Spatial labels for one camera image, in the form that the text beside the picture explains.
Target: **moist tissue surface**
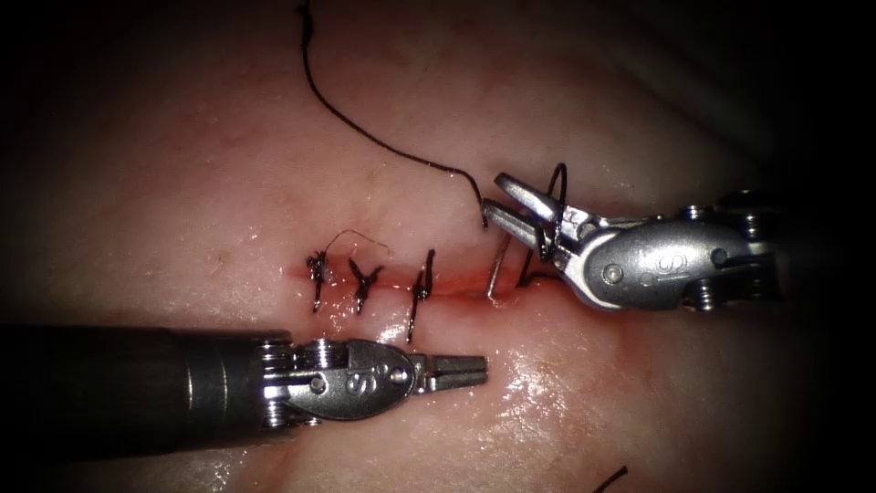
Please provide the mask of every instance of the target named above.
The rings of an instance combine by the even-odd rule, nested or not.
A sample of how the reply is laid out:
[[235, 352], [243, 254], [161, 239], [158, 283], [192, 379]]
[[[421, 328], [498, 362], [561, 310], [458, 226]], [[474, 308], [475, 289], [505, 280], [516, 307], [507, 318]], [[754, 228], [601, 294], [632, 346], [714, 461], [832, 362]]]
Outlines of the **moist tissue surface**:
[[[808, 342], [780, 307], [606, 314], [555, 281], [514, 289], [512, 243], [465, 179], [384, 151], [323, 108], [295, 4], [171, 12], [132, 29], [37, 107], [3, 179], [2, 294], [19, 320], [283, 328], [297, 341], [405, 346], [411, 285], [436, 250], [410, 351], [483, 354], [487, 385], [305, 430], [291, 443], [69, 467], [89, 491], [747, 490], [795, 446]], [[601, 215], [709, 203], [758, 185], [769, 133], [626, 17], [582, 3], [315, 2], [322, 93], [407, 152], [507, 172]], [[678, 90], [678, 88], [696, 88]], [[723, 108], [721, 121], [698, 120]], [[305, 265], [333, 279], [313, 314]], [[352, 257], [386, 270], [355, 313]]]

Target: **black suture thread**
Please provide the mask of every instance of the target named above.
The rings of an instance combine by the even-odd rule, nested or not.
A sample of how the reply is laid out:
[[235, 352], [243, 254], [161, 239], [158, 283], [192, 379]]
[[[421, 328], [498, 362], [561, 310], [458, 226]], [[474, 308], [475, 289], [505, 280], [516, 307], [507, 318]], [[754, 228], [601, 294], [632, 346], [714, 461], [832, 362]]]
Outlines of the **black suture thread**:
[[[317, 89], [316, 83], [313, 81], [313, 76], [310, 73], [310, 61], [308, 58], [308, 48], [310, 47], [310, 39], [313, 37], [313, 16], [310, 14], [309, 0], [307, 0], [303, 5], [299, 5], [297, 8], [297, 11], [301, 14], [301, 16], [304, 19], [304, 28], [302, 29], [302, 36], [301, 36], [301, 50], [303, 52], [303, 59], [304, 59], [304, 72], [308, 77], [308, 85], [310, 86], [310, 90], [313, 91], [313, 94], [317, 97], [319, 102], [321, 102], [322, 105], [325, 106], [327, 110], [331, 111], [331, 114], [335, 115], [341, 121], [343, 121], [348, 126], [350, 126], [351, 129], [358, 132], [360, 135], [362, 135], [363, 137], [365, 137], [369, 141], [374, 142], [375, 144], [379, 145], [383, 149], [385, 149], [389, 152], [392, 152], [396, 155], [399, 155], [405, 159], [409, 159], [411, 161], [414, 161], [415, 163], [423, 164], [425, 166], [429, 166], [430, 168], [434, 168], [436, 170], [439, 170], [439, 171], [442, 171], [445, 173], [461, 174], [462, 176], [465, 177], [466, 180], [468, 180], [468, 183], [470, 185], [472, 185], [472, 190], [474, 191], [474, 196], [477, 199], [478, 208], [480, 208], [481, 203], [482, 203], [481, 190], [477, 187], [477, 182], [475, 181], [475, 179], [472, 177], [471, 174], [469, 174], [468, 172], [463, 171], [459, 168], [453, 168], [451, 166], [445, 166], [443, 164], [434, 163], [432, 161], [423, 159], [422, 157], [415, 156], [413, 154], [410, 154], [410, 153], [405, 152], [405, 151], [401, 151], [399, 149], [396, 149], [396, 148], [390, 146], [388, 143], [383, 142], [380, 139], [378, 139], [377, 137], [371, 135], [365, 129], [361, 128], [359, 125], [354, 123], [351, 119], [347, 118], [346, 115], [344, 115], [338, 109], [336, 109], [334, 106], [332, 106], [331, 103], [329, 103], [322, 96], [322, 94], [319, 92], [319, 89]], [[484, 214], [483, 210], [481, 211], [481, 221], [484, 224], [484, 229], [486, 229], [487, 228], [486, 215]]]
[[617, 481], [628, 472], [630, 471], [627, 470], [626, 466], [621, 466], [617, 472], [609, 476], [609, 478], [603, 481], [601, 485], [597, 486], [596, 489], [593, 490], [593, 493], [602, 493], [603, 491], [605, 491], [605, 488], [608, 488], [611, 485], [611, 483]]
[[[554, 172], [550, 175], [550, 184], [547, 186], [547, 194], [552, 195], [554, 193], [554, 185], [557, 184], [557, 178], [560, 177], [559, 181], [559, 211], [560, 213], [557, 215], [557, 221], [554, 223], [554, 243], [556, 245], [559, 241], [559, 225], [563, 220], [563, 211], [566, 210], [566, 164], [559, 163], [554, 168]], [[545, 262], [551, 254], [553, 254], [553, 249], [548, 249], [545, 246], [543, 231], [538, 231], [536, 238], [538, 239], [538, 258]], [[532, 282], [533, 278], [554, 278], [559, 279], [558, 276], [552, 276], [548, 274], [539, 274], [533, 273], [530, 276], [527, 276], [527, 272], [529, 270], [529, 263], [532, 261], [532, 250], [527, 251], [527, 259], [523, 262], [523, 269], [520, 271], [520, 278], [517, 280], [517, 288], [524, 288], [528, 286], [530, 282]]]
[[358, 235], [358, 236], [361, 236], [361, 237], [367, 239], [371, 243], [374, 243], [376, 245], [380, 245], [381, 247], [389, 249], [388, 246], [382, 244], [379, 241], [373, 240], [373, 239], [363, 235], [359, 231], [355, 231], [353, 229], [344, 229], [344, 230], [340, 231], [339, 233], [337, 233], [335, 235], [335, 237], [331, 238], [331, 241], [328, 242], [328, 245], [326, 245], [325, 249], [323, 249], [322, 251], [315, 251], [314, 253], [317, 254], [315, 257], [308, 257], [308, 267], [310, 267], [310, 279], [313, 280], [317, 285], [316, 294], [314, 295], [314, 299], [313, 299], [313, 313], [317, 312], [317, 310], [319, 309], [319, 305], [322, 303], [322, 301], [320, 301], [319, 298], [322, 295], [322, 285], [324, 282], [326, 282], [322, 273], [323, 273], [323, 269], [325, 268], [325, 266], [329, 263], [329, 260], [328, 260], [329, 248], [331, 248], [331, 246], [334, 245], [335, 240], [337, 240], [338, 238], [340, 238], [341, 235], [344, 235], [346, 233], [353, 233], [354, 235]]
[[359, 270], [359, 266], [356, 265], [356, 262], [353, 261], [352, 258], [347, 259], [347, 263], [349, 265], [349, 269], [353, 271], [353, 276], [356, 278], [356, 282], [359, 283], [359, 287], [356, 288], [356, 314], [359, 315], [362, 313], [362, 307], [365, 305], [365, 300], [368, 299], [368, 290], [372, 284], [377, 282], [377, 275], [383, 270], [383, 266], [377, 266], [368, 276], [362, 275], [362, 271]]
[[[408, 344], [413, 340], [413, 324], [417, 320], [417, 306], [420, 301], [429, 298], [432, 295], [432, 264], [435, 259], [434, 248], [429, 250], [429, 255], [426, 256], [426, 268], [417, 274], [417, 281], [413, 283], [411, 289], [413, 293], [413, 306], [411, 306], [411, 317], [408, 319]], [[426, 278], [425, 285], [422, 283], [423, 277]]]
[[322, 269], [326, 266], [326, 256], [329, 254], [327, 250], [321, 252], [314, 251], [317, 254], [315, 257], [308, 257], [308, 267], [310, 267], [310, 279], [317, 285], [317, 292], [313, 298], [313, 312], [316, 313], [319, 309], [319, 296], [322, 294], [322, 283], [326, 280], [322, 277]]

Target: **interrupted suture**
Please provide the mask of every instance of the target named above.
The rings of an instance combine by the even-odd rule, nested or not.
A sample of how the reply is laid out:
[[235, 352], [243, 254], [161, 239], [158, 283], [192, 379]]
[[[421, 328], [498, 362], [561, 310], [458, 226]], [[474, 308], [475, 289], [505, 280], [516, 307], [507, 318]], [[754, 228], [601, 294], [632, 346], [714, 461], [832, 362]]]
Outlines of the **interrupted suture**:
[[[411, 154], [409, 152], [402, 151], [400, 149], [397, 149], [397, 148], [389, 145], [388, 143], [378, 139], [373, 134], [366, 131], [362, 127], [360, 127], [357, 123], [355, 123], [349, 117], [347, 117], [346, 115], [341, 113], [338, 109], [336, 109], [334, 106], [332, 106], [332, 104], [329, 103], [325, 99], [325, 97], [323, 97], [323, 95], [319, 92], [319, 89], [317, 89], [317, 85], [313, 80], [313, 75], [310, 73], [310, 61], [308, 58], [308, 48], [310, 47], [310, 39], [313, 37], [313, 16], [310, 14], [309, 0], [307, 0], [303, 5], [299, 5], [297, 8], [297, 11], [301, 14], [301, 17], [303, 18], [303, 21], [304, 21], [304, 27], [302, 29], [302, 36], [301, 36], [301, 51], [302, 51], [302, 58], [304, 60], [304, 72], [308, 78], [308, 85], [310, 86], [310, 89], [313, 91], [314, 96], [317, 97], [319, 102], [322, 103], [322, 105], [325, 106], [326, 109], [331, 112], [331, 114], [338, 117], [338, 119], [340, 119], [341, 121], [346, 123], [351, 129], [358, 132], [360, 135], [362, 135], [363, 137], [365, 137], [369, 141], [374, 142], [375, 144], [379, 145], [383, 149], [385, 149], [389, 152], [392, 152], [393, 154], [396, 154], [398, 156], [401, 156], [405, 159], [413, 161], [415, 163], [418, 163], [418, 164], [421, 164], [424, 166], [428, 166], [430, 168], [433, 168], [433, 169], [436, 169], [436, 170], [439, 170], [439, 171], [442, 171], [445, 173], [449, 173], [450, 175], [459, 174], [459, 175], [464, 176], [465, 179], [468, 180], [468, 183], [471, 185], [472, 190], [474, 191], [474, 197], [477, 199], [477, 206], [478, 206], [478, 209], [480, 209], [481, 202], [482, 202], [481, 191], [477, 187], [477, 182], [475, 181], [475, 179], [472, 177], [471, 174], [469, 174], [465, 170], [462, 170], [459, 168], [454, 168], [453, 166], [447, 166], [445, 164], [439, 164], [439, 163], [436, 163], [434, 161], [424, 159], [422, 157], [416, 156], [416, 155]], [[486, 229], [487, 228], [486, 216], [481, 214], [481, 220], [483, 222], [484, 229]]]
[[[307, 259], [308, 267], [310, 267], [310, 279], [316, 284], [316, 294], [313, 298], [313, 312], [316, 313], [319, 309], [319, 305], [321, 304], [320, 296], [322, 294], [322, 285], [329, 280], [331, 277], [331, 266], [329, 266], [328, 256], [329, 256], [329, 248], [335, 243], [335, 240], [341, 237], [341, 235], [352, 233], [354, 235], [360, 236], [375, 245], [380, 245], [381, 247], [389, 249], [388, 246], [382, 244], [379, 241], [372, 240], [371, 238], [359, 233], [358, 231], [352, 229], [345, 229], [335, 235], [335, 237], [331, 238], [331, 241], [328, 242], [328, 245], [322, 250], [314, 251], [315, 256], [310, 256]], [[377, 273], [373, 273], [375, 279], [377, 278]]]
[[353, 272], [356, 282], [359, 286], [356, 288], [356, 314], [362, 313], [362, 306], [365, 305], [365, 300], [368, 299], [368, 289], [372, 284], [377, 282], [377, 275], [383, 270], [383, 266], [377, 266], [368, 276], [362, 274], [359, 266], [352, 258], [347, 260], [349, 269]]
[[417, 274], [417, 281], [413, 283], [413, 305], [411, 306], [411, 317], [408, 319], [408, 344], [413, 339], [413, 325], [417, 320], [417, 305], [420, 301], [429, 298], [432, 295], [432, 263], [435, 259], [434, 248], [429, 250], [429, 255], [426, 256], [426, 267]]

